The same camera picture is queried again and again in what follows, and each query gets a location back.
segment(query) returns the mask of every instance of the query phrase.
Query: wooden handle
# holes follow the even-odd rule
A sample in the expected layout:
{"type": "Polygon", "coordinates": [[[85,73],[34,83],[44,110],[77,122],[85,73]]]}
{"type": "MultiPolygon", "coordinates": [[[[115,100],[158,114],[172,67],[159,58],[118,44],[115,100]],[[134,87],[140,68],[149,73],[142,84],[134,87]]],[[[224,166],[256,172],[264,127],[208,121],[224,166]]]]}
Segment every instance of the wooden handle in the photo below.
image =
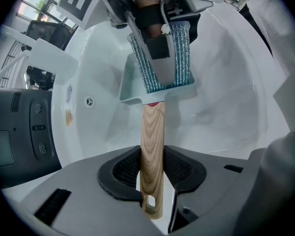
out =
{"type": "Polygon", "coordinates": [[[142,208],[150,219],[163,215],[163,150],[165,129],[165,103],[144,105],[141,131],[140,191],[142,208]],[[155,198],[155,206],[148,203],[148,196],[155,198]]]}

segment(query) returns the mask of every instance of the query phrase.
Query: sticker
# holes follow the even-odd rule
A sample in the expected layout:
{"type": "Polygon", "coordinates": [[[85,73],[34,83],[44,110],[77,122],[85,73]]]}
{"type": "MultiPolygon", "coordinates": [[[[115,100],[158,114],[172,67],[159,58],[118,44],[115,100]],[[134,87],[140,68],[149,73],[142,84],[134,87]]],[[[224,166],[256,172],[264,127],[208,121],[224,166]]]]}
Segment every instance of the sticker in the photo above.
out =
{"type": "Polygon", "coordinates": [[[72,95],[72,86],[71,84],[67,87],[67,100],[66,102],[68,103],[71,99],[71,95],[72,95]]]}
{"type": "Polygon", "coordinates": [[[70,126],[72,121],[73,121],[73,115],[72,115],[71,111],[67,109],[65,111],[65,124],[67,126],[70,126]]]}

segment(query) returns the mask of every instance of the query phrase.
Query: white cloth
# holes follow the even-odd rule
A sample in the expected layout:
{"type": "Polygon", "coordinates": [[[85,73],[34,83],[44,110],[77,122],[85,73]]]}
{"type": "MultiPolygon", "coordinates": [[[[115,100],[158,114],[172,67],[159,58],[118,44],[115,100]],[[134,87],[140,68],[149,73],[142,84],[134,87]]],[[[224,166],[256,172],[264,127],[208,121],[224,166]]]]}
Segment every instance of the white cloth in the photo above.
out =
{"type": "Polygon", "coordinates": [[[295,69],[295,19],[282,0],[250,0],[249,11],[288,76],[295,69]]]}

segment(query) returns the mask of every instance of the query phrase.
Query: hand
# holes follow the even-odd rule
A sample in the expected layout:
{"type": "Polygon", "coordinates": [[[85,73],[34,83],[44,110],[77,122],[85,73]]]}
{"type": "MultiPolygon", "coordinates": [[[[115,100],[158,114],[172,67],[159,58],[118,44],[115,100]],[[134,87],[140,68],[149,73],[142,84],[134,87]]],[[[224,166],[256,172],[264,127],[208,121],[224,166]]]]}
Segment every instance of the hand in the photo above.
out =
{"type": "MultiPolygon", "coordinates": [[[[142,7],[146,7],[153,4],[159,4],[161,0],[135,0],[135,2],[139,8],[142,8],[142,7]]],[[[162,28],[161,24],[156,24],[156,25],[150,26],[147,29],[147,31],[149,32],[149,35],[151,38],[155,38],[162,35],[161,28],[162,28]]]]}

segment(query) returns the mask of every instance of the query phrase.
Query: sponge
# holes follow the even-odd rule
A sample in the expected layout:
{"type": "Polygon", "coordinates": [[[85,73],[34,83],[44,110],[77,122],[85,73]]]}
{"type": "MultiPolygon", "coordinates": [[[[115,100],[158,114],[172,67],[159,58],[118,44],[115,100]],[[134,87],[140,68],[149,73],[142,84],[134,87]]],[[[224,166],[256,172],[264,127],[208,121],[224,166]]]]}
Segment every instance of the sponge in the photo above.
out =
{"type": "Polygon", "coordinates": [[[136,56],[140,73],[147,93],[161,91],[173,87],[180,87],[189,84],[190,80],[190,47],[189,47],[189,29],[188,21],[177,21],[169,23],[171,34],[173,35],[176,52],[176,77],[175,82],[170,86],[162,86],[158,82],[150,63],[144,54],[138,40],[133,33],[128,35],[128,41],[131,44],[133,53],[136,56]]]}

